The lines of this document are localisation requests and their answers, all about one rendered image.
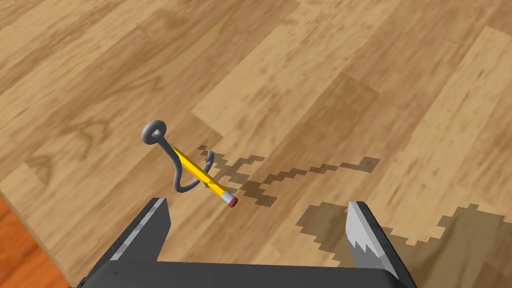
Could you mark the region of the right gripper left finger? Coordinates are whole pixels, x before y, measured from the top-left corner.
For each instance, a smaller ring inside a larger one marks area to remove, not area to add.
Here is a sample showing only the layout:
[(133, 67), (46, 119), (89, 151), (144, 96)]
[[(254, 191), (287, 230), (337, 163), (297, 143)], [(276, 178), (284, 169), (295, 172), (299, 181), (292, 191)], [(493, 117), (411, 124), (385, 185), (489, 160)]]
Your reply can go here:
[(154, 197), (113, 245), (109, 261), (157, 261), (171, 228), (167, 199)]

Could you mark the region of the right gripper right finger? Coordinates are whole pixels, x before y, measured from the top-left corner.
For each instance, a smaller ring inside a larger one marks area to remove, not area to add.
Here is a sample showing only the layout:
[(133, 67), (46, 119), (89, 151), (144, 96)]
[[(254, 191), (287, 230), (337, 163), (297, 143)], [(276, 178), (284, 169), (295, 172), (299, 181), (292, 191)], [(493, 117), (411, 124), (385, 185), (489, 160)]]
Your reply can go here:
[(348, 203), (345, 235), (357, 268), (383, 269), (400, 278), (400, 257), (363, 201)]

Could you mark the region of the yellow pencil with eraser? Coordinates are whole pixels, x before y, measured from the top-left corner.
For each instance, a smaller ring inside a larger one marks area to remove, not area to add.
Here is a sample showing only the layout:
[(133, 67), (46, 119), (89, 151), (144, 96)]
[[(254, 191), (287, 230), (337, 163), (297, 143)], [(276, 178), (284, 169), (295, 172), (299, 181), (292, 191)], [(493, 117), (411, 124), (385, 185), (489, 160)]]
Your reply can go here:
[(225, 202), (230, 208), (233, 208), (238, 203), (238, 198), (235, 197), (234, 194), (229, 192), (224, 186), (218, 183), (208, 171), (213, 165), (214, 154), (211, 150), (207, 151), (206, 158), (206, 167), (200, 168), (196, 163), (194, 163), (189, 157), (187, 157), (182, 151), (177, 149), (176, 147), (172, 147), (173, 151), (176, 153), (180, 166), (184, 167), (188, 172), (190, 172), (199, 182), (203, 183), (207, 186), (218, 198), (220, 198), (223, 202)]

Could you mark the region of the grey metal hook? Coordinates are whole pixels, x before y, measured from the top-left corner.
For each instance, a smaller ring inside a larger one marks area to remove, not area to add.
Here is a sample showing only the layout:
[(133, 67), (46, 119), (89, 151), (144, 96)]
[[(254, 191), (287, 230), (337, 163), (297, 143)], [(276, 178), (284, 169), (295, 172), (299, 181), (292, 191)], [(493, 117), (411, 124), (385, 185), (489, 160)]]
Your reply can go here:
[(181, 176), (183, 172), (183, 166), (173, 147), (165, 139), (167, 126), (162, 120), (154, 120), (149, 122), (142, 130), (141, 139), (147, 145), (159, 144), (167, 155), (172, 159), (174, 164), (174, 178), (173, 186), (178, 193), (185, 193), (195, 188), (201, 181), (196, 176), (196, 180), (192, 181), (188, 185), (181, 185)]

